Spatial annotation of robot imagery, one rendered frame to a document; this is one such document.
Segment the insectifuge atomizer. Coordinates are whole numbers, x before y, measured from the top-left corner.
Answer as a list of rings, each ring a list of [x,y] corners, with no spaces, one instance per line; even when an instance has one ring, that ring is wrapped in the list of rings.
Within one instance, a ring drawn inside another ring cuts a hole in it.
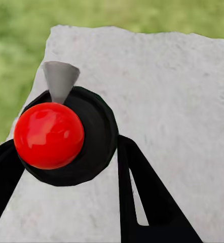
[[[79,68],[61,62],[42,67],[49,90],[24,108],[14,145],[26,170],[40,181],[76,186],[109,165],[118,144],[117,122],[100,95],[74,86]]]

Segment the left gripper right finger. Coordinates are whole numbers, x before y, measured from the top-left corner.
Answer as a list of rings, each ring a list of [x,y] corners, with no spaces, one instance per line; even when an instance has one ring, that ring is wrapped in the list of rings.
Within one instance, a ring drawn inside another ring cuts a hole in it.
[[[201,243],[137,144],[119,135],[117,154],[121,243]],[[150,226],[137,222],[129,169]]]

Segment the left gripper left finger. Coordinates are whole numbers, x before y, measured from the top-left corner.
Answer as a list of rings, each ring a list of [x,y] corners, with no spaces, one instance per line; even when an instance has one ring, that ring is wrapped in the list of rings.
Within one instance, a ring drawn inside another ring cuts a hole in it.
[[[20,160],[14,139],[0,145],[0,217],[11,198],[25,166]]]

